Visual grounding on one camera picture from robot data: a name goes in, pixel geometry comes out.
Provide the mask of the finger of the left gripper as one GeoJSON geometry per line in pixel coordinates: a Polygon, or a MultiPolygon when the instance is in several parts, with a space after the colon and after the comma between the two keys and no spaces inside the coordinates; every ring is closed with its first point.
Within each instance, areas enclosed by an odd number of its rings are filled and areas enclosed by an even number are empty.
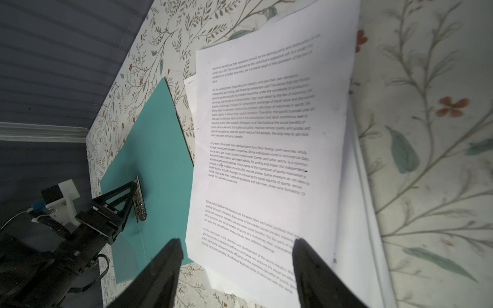
{"type": "Polygon", "coordinates": [[[91,203],[115,227],[124,227],[133,208],[137,184],[129,182],[94,198],[91,203]]]}

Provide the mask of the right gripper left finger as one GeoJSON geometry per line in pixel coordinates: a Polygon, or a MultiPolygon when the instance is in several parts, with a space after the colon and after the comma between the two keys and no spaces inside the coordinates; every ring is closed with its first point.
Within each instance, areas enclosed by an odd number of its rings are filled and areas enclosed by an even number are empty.
{"type": "Polygon", "coordinates": [[[109,307],[173,307],[183,258],[181,241],[170,240],[109,307]]]}

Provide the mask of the teal green file folder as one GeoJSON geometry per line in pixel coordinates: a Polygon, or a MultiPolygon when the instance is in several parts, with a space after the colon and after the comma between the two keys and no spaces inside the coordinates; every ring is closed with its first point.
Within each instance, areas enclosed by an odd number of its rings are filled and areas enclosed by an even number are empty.
{"type": "Polygon", "coordinates": [[[186,240],[193,163],[165,80],[145,103],[101,179],[101,192],[136,178],[147,218],[138,222],[132,210],[111,246],[117,283],[135,279],[171,239],[186,240]]]}

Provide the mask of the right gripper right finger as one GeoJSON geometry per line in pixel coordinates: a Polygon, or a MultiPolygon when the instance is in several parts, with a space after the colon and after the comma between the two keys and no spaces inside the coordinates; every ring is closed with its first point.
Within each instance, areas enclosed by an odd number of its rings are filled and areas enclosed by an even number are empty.
{"type": "Polygon", "coordinates": [[[292,259],[301,307],[365,307],[306,240],[295,240],[292,259]]]}

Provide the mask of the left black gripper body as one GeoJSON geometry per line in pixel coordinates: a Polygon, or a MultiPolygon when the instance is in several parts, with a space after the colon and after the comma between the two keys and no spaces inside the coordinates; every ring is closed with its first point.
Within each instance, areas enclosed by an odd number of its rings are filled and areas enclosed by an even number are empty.
{"type": "Polygon", "coordinates": [[[80,226],[53,251],[41,252],[6,234],[1,238],[1,307],[60,307],[66,295],[100,283],[100,273],[83,287],[74,282],[97,265],[102,248],[113,243],[126,218],[90,210],[77,215],[80,226]]]}

